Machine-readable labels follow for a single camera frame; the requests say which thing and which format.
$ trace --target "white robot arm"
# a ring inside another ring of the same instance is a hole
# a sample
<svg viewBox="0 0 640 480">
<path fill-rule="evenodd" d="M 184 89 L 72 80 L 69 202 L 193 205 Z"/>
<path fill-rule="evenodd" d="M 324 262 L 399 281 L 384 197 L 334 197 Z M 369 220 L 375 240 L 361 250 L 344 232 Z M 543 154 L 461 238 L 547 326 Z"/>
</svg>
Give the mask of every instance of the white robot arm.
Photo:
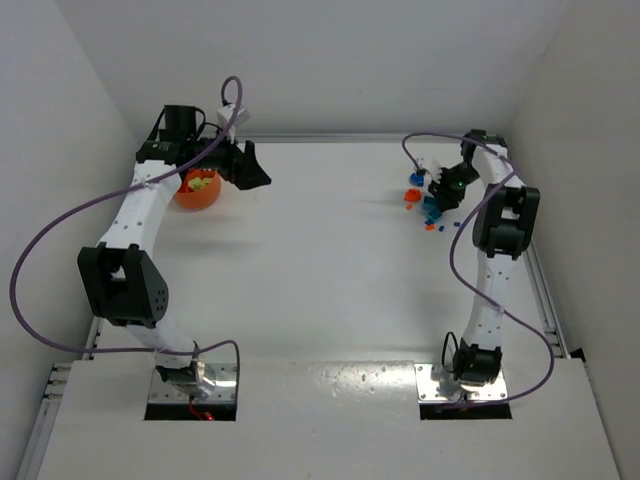
<svg viewBox="0 0 640 480">
<path fill-rule="evenodd" d="M 490 143 L 486 132 L 472 130 L 467 137 Z M 506 144 L 495 137 L 492 148 L 506 156 Z M 464 199 L 466 186 L 482 179 L 487 192 L 512 173 L 510 165 L 484 149 L 463 142 L 463 161 L 451 169 L 432 167 L 434 175 L 428 190 L 439 212 L 457 208 Z M 540 192 L 511 178 L 478 213 L 473 227 L 473 243 L 478 248 L 476 289 L 504 305 L 511 272 L 531 242 L 531 234 L 540 202 Z M 471 318 L 453 359 L 455 380 L 474 386 L 493 383 L 502 359 L 501 307 L 476 295 Z"/>
<path fill-rule="evenodd" d="M 234 108 L 233 104 L 221 108 L 219 122 L 225 124 Z M 197 111 L 190 106 L 164 107 L 136 155 L 132 185 L 142 183 L 145 188 L 127 194 L 98 245 L 85 247 L 78 255 L 93 314 L 126 328 L 144 346 L 154 349 L 156 369 L 163 381 L 196 397 L 201 388 L 207 388 L 201 365 L 192 356 L 166 352 L 190 352 L 197 345 L 167 315 L 169 288 L 152 261 L 162 218 L 183 179 L 176 174 L 158 183 L 146 182 L 175 170 L 211 144 L 213 139 L 199 138 L 204 122 L 196 129 Z M 248 117 L 246 110 L 240 113 L 240 121 Z M 160 130 L 162 117 L 165 128 Z M 230 134 L 196 167 L 215 169 L 240 190 L 268 185 L 271 179 L 258 165 L 254 148 L 247 141 L 241 151 Z"/>
</svg>

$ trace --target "purple cable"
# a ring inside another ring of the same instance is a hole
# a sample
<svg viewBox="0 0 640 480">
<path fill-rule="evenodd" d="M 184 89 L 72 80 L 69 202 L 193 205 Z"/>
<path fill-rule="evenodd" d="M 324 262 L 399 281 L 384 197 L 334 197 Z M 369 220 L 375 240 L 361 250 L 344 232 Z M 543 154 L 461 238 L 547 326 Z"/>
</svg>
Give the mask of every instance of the purple cable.
<svg viewBox="0 0 640 480">
<path fill-rule="evenodd" d="M 508 310 L 505 310 L 504 307 L 502 305 L 500 305 L 498 302 L 496 302 L 494 299 L 492 299 L 491 297 L 489 297 L 488 295 L 485 295 L 483 292 L 481 292 L 480 290 L 478 290 L 474 285 L 472 285 L 471 283 L 469 283 L 458 271 L 458 268 L 456 267 L 456 263 L 455 263 L 455 253 L 456 253 L 456 247 L 458 245 L 458 242 L 460 241 L 460 237 L 462 236 L 462 232 L 464 231 L 464 229 L 469 225 L 469 223 L 471 222 L 471 220 L 473 219 L 473 217 L 475 217 L 478 212 L 482 209 L 482 207 L 484 207 L 487 202 L 489 202 L 489 200 L 491 200 L 491 198 L 498 193 L 498 191 L 504 187 L 507 182 L 509 180 L 511 180 L 513 177 L 515 177 L 518 174 L 518 169 L 517 167 L 513 164 L 513 162 L 511 160 L 509 160 L 507 157 L 505 157 L 504 155 L 500 155 L 497 151 L 495 151 L 493 148 L 485 145 L 482 142 L 479 142 L 477 140 L 474 140 L 472 138 L 467 138 L 467 137 L 462 137 L 459 135 L 449 135 L 449 134 L 443 134 L 443 133 L 433 133 L 433 132 L 416 132 L 416 133 L 411 133 L 409 135 L 407 135 L 406 137 L 404 137 L 402 139 L 402 148 L 405 151 L 405 153 L 409 156 L 409 158 L 413 161 L 413 163 L 415 165 L 417 165 L 417 161 L 415 160 L 415 158 L 413 158 L 413 156 L 409 153 L 409 150 L 407 149 L 407 140 L 409 140 L 410 138 L 413 137 L 418 137 L 418 136 L 430 136 L 430 137 L 442 137 L 442 138 L 451 138 L 454 140 L 459 140 L 462 142 L 467 142 L 467 143 L 472 143 L 478 147 L 484 148 L 487 152 L 491 153 L 492 155 L 497 156 L 500 160 L 502 160 L 503 162 L 505 162 L 507 165 L 509 165 L 512 169 L 512 172 L 510 174 L 508 174 L 506 177 L 504 177 L 500 183 L 498 183 L 495 187 L 493 187 L 491 190 L 489 190 L 489 193 L 487 195 L 484 196 L 484 198 L 482 199 L 482 201 L 476 205 L 476 207 L 471 210 L 471 213 L 469 213 L 469 215 L 467 215 L 467 217 L 464 219 L 464 221 L 462 222 L 462 225 L 460 226 L 460 228 L 458 229 L 458 231 L 456 232 L 455 236 L 453 237 L 453 241 L 451 242 L 451 248 L 449 250 L 449 267 L 451 268 L 451 271 L 453 272 L 454 276 L 458 279 L 458 281 L 460 281 L 460 283 L 462 283 L 465 287 L 467 287 L 469 290 L 471 290 L 473 293 L 475 293 L 476 295 L 482 297 L 484 300 L 486 300 L 487 302 L 489 302 L 491 305 L 493 305 L 494 307 L 498 307 L 501 308 L 504 312 L 504 314 L 509 317 L 511 320 L 513 320 L 515 323 L 517 323 L 518 325 L 520 325 L 521 327 L 526 328 L 527 330 L 529 330 L 531 333 L 535 334 L 537 337 L 539 337 L 545 344 L 545 346 L 547 347 L 547 350 L 549 352 L 549 367 L 547 369 L 546 374 L 544 375 L 544 377 L 542 378 L 542 380 L 540 380 L 537 384 L 535 384 L 533 387 L 521 392 L 521 393 L 517 393 L 515 395 L 511 395 L 510 397 L 501 399 L 501 400 L 495 400 L 495 401 L 489 401 L 489 402 L 482 402 L 482 403 L 467 403 L 467 402 L 455 402 L 455 403 L 448 403 L 448 404 L 443 404 L 442 407 L 445 409 L 448 408 L 476 408 L 476 407 L 485 407 L 485 406 L 491 406 L 491 405 L 502 405 L 505 403 L 508 403 L 512 400 L 517 400 L 519 398 L 523 398 L 526 397 L 528 395 L 531 395 L 532 393 L 538 391 L 540 388 L 542 388 L 542 386 L 547 383 L 547 381 L 549 380 L 549 378 L 551 378 L 551 375 L 553 374 L 553 369 L 555 368 L 555 357 L 553 355 L 553 347 L 551 346 L 551 344 L 549 343 L 549 341 L 546 339 L 546 337 L 544 336 L 544 334 L 540 333 L 538 330 L 536 330 L 535 328 L 533 328 L 531 325 L 523 322 L 522 320 L 520 320 L 518 317 L 516 317 L 514 314 L 512 314 L 511 312 L 509 312 Z"/>
<path fill-rule="evenodd" d="M 237 85 L 237 89 L 238 89 L 238 93 L 237 93 L 237 97 L 236 97 L 236 107 L 235 107 L 235 109 L 233 111 L 233 114 L 229 118 L 229 122 L 220 131 L 220 133 L 215 138 L 215 140 L 211 143 L 211 145 L 209 145 L 207 148 L 205 148 L 202 152 L 200 152 L 198 155 L 196 155 L 193 159 L 189 160 L 187 163 L 185 163 L 184 165 L 176 168 L 175 170 L 171 170 L 169 172 L 163 173 L 162 175 L 158 175 L 157 177 L 154 177 L 154 178 L 150 179 L 146 183 L 139 183 L 139 184 L 132 185 L 132 186 L 129 186 L 129 187 L 126 187 L 126 188 L 121 188 L 119 190 L 115 190 L 115 191 L 113 191 L 111 193 L 107 193 L 107 194 L 102 195 L 100 197 L 94 198 L 93 200 L 89 200 L 88 202 L 83 203 L 82 205 L 78 205 L 77 207 L 72 208 L 68 212 L 63 213 L 58 218 L 56 218 L 51 223 L 49 223 L 40 232 L 38 232 L 38 234 L 33 238 L 33 240 L 31 240 L 29 242 L 29 244 L 26 246 L 24 251 L 20 254 L 20 257 L 18 258 L 18 261 L 16 262 L 15 266 L 13 267 L 13 272 L 11 274 L 11 281 L 9 283 L 9 298 L 11 300 L 11 308 L 13 309 L 13 313 L 15 314 L 16 319 L 18 320 L 18 323 L 20 324 L 20 326 L 22 326 L 22 328 L 24 328 L 27 331 L 27 333 L 29 335 L 31 335 L 33 338 L 38 340 L 40 343 L 43 343 L 43 344 L 47 345 L 48 347 L 55 348 L 57 350 L 62 350 L 64 352 L 72 352 L 72 353 L 80 353 L 80 354 L 83 354 L 83 353 L 96 354 L 96 353 L 127 353 L 127 352 L 154 352 L 155 351 L 153 348 L 147 348 L 147 347 L 82 348 L 82 347 L 75 347 L 75 346 L 72 346 L 72 345 L 64 345 L 62 343 L 58 343 L 58 342 L 54 342 L 53 340 L 49 340 L 48 338 L 40 335 L 37 331 L 35 331 L 33 329 L 33 327 L 31 327 L 31 325 L 29 325 L 29 322 L 27 322 L 27 320 L 22 315 L 22 312 L 20 311 L 20 307 L 18 305 L 18 300 L 17 300 L 17 296 L 16 296 L 16 287 L 17 287 L 17 283 L 18 283 L 18 275 L 20 274 L 20 270 L 21 270 L 25 260 L 27 259 L 27 257 L 29 256 L 29 254 L 31 253 L 33 248 L 38 244 L 38 242 L 40 242 L 40 240 L 42 240 L 42 238 L 47 233 L 49 233 L 49 231 L 51 231 L 54 227 L 56 227 L 57 225 L 59 225 L 60 223 L 65 221 L 67 218 L 75 215 L 78 212 L 86 210 L 87 208 L 90 208 L 90 207 L 92 207 L 94 205 L 97 205 L 99 203 L 105 202 L 105 201 L 110 200 L 110 199 L 115 198 L 115 197 L 119 197 L 121 195 L 126 195 L 127 193 L 131 193 L 131 192 L 135 192 L 137 190 L 141 190 L 142 188 L 145 188 L 147 184 L 161 182 L 165 178 L 168 178 L 168 177 L 170 177 L 172 175 L 176 175 L 176 174 L 178 174 L 178 173 L 180 173 L 180 172 L 182 172 L 184 170 L 187 170 L 188 168 L 192 167 L 193 165 L 198 163 L 200 160 L 202 160 L 204 157 L 206 157 L 213 149 L 215 149 L 220 144 L 220 142 L 222 142 L 224 137 L 227 135 L 227 133 L 229 132 L 229 130 L 233 126 L 233 124 L 234 124 L 234 122 L 236 120 L 236 117 L 238 115 L 238 111 L 240 110 L 240 107 L 242 105 L 242 82 L 235 75 L 230 76 L 229 78 L 227 78 L 224 81 L 224 84 L 223 84 L 222 89 L 221 89 L 221 96 L 224 97 L 225 89 L 227 88 L 227 86 L 231 82 L 235 82 L 236 85 Z M 240 375 L 240 353 L 239 353 L 238 344 L 234 340 L 225 340 L 225 341 L 216 343 L 214 345 L 209 345 L 208 347 L 195 349 L 195 350 L 189 351 L 189 352 L 174 352 L 174 351 L 170 351 L 170 350 L 163 350 L 162 353 L 169 354 L 169 355 L 176 355 L 176 356 L 180 356 L 180 355 L 182 355 L 182 356 L 187 356 L 187 355 L 188 356 L 195 356 L 195 355 L 200 355 L 202 353 L 209 352 L 209 351 L 214 350 L 214 349 L 216 349 L 218 347 L 221 347 L 223 345 L 229 345 L 229 344 L 233 345 L 233 347 L 236 350 L 236 358 L 238 360 L 238 376 L 239 376 Z"/>
</svg>

